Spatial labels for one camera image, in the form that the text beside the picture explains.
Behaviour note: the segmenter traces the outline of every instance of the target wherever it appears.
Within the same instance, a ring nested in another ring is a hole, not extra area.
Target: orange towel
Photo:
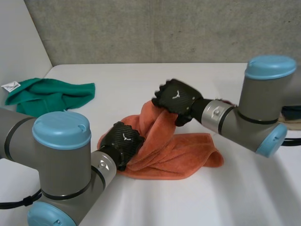
[[[124,118],[125,125],[131,125],[146,139],[126,170],[118,173],[135,179],[178,180],[191,176],[202,166],[222,166],[223,157],[210,134],[174,135],[176,117],[149,101],[143,105],[140,115]]]

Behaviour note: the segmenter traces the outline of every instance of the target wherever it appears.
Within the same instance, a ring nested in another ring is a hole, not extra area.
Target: white table
[[[46,76],[74,84],[95,82],[96,97],[76,109],[91,123],[91,148],[113,123],[138,114],[159,84],[178,78],[205,98],[238,103],[245,64],[61,65]],[[177,133],[210,132],[196,121]],[[201,168],[179,181],[116,176],[80,226],[299,226],[301,152],[281,148],[270,159],[210,132],[224,166]],[[295,132],[290,136],[299,137]],[[0,161],[0,201],[20,200],[39,186],[35,170]],[[26,225],[28,208],[0,211],[4,226]]]

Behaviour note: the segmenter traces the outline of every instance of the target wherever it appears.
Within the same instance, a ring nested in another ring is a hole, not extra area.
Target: robotic arm
[[[204,127],[263,155],[282,145],[287,128],[278,123],[283,106],[300,105],[300,73],[286,56],[258,56],[249,61],[238,106],[204,99],[194,88],[167,81],[153,104],[178,114],[177,126],[195,118]]]
[[[42,197],[28,212],[29,226],[78,226],[144,142],[138,131],[117,122],[91,153],[89,121],[81,114],[36,119],[0,108],[0,115],[0,158],[39,172]]]
[[[153,104],[178,114],[177,126],[195,118],[203,126],[270,157],[287,129],[278,123],[282,106],[299,105],[301,77],[285,56],[259,56],[245,72],[239,106],[204,99],[194,88],[171,80],[160,87]],[[117,122],[90,152],[89,121],[73,112],[39,118],[0,108],[0,158],[39,172],[42,197],[28,212],[29,226],[78,226],[117,170],[144,142],[138,131]]]

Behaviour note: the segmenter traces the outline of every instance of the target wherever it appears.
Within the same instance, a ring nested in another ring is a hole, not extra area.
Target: green towel
[[[73,85],[55,79],[28,79],[9,93],[5,105],[17,112],[39,117],[48,112],[79,108],[95,96],[95,84]]]

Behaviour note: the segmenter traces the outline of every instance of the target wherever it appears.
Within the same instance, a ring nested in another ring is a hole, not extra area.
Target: light blue joint cap
[[[245,76],[254,80],[279,79],[294,73],[296,69],[296,61],[288,56],[262,55],[249,61]]]
[[[264,139],[256,150],[257,154],[271,157],[282,145],[287,134],[287,128],[283,124],[277,125],[272,132]]]
[[[29,226],[76,226],[66,213],[45,202],[35,202],[27,214]]]
[[[91,140],[89,120],[75,112],[50,112],[40,116],[32,128],[40,144],[58,150],[73,150]]]

